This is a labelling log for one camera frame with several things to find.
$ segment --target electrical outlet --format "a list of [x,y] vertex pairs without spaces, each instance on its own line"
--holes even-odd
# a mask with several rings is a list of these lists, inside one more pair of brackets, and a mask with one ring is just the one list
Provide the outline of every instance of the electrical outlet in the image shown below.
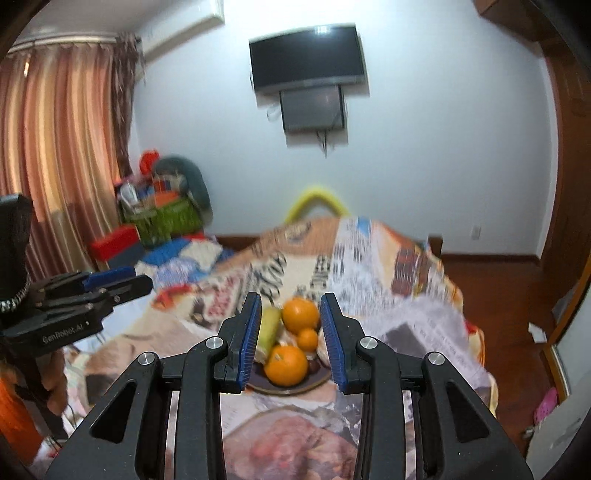
[[472,232],[470,233],[470,238],[472,238],[472,240],[479,240],[481,230],[482,228],[479,225],[474,225],[472,227]]

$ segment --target wall-mounted tv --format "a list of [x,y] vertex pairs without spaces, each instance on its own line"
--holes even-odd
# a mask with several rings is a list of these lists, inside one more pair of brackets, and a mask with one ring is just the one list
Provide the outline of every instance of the wall-mounted tv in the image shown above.
[[365,81],[355,25],[321,25],[251,40],[250,46],[258,93]]

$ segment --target orange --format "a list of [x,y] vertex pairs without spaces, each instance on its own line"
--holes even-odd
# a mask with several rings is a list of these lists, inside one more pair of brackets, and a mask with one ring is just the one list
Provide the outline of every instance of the orange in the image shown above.
[[297,336],[297,346],[304,352],[314,352],[318,347],[318,334],[316,330],[304,328]]
[[280,387],[293,387],[308,373],[308,359],[304,352],[293,345],[277,345],[271,350],[263,367],[267,378]]
[[320,320],[320,312],[316,303],[299,297],[285,302],[282,316],[285,328],[295,335],[298,335],[304,328],[316,330]]

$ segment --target blanket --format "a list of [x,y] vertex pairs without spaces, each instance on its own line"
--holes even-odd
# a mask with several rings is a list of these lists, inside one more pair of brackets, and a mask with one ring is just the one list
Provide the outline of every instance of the blanket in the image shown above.
[[[173,255],[150,258],[138,273],[155,279],[143,315],[95,352],[69,351],[70,405],[78,423],[141,352],[160,357],[188,351],[215,335],[241,308],[249,291],[263,305],[294,296],[319,302],[334,292],[343,314],[395,351],[423,357],[444,353],[494,412],[496,383],[483,367],[484,338],[462,316],[462,292],[444,274],[428,245],[365,218],[322,218],[264,233],[250,248],[211,267],[221,248],[192,242]],[[404,392],[407,478],[415,477],[413,411]],[[167,440],[167,477],[177,395]],[[352,478],[361,396],[344,396],[332,381],[291,397],[257,393],[221,395],[228,478],[255,480]]]

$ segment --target fruit bowl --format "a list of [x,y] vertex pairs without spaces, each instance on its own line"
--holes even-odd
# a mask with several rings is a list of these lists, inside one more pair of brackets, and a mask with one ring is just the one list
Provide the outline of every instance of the fruit bowl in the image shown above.
[[279,387],[267,378],[263,366],[255,362],[248,386],[256,392],[267,395],[299,395],[313,390],[330,379],[330,369],[326,368],[319,359],[316,358],[308,363],[308,373],[300,383],[292,387]]

